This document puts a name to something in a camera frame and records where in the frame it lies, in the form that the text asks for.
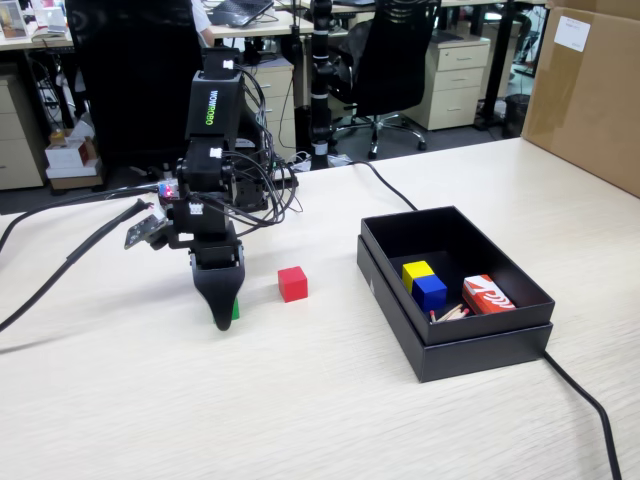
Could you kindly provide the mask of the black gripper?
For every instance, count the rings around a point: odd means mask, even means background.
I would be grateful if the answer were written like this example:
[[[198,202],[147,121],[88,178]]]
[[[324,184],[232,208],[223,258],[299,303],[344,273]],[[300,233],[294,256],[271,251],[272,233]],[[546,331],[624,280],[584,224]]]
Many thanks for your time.
[[[216,238],[200,236],[189,251],[195,288],[207,302],[217,328],[227,331],[245,278],[242,242],[235,232]]]

